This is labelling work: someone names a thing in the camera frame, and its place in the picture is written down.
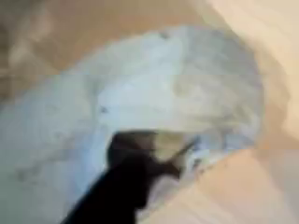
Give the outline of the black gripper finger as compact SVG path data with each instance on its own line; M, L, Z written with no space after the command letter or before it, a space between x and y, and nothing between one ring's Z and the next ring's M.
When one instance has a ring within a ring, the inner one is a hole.
M199 142L183 140L165 161L155 153L156 132L114 134L107 149L107 169L94 181L60 224L137 224L137 212L147 207L150 191L163 177L179 180L186 155Z

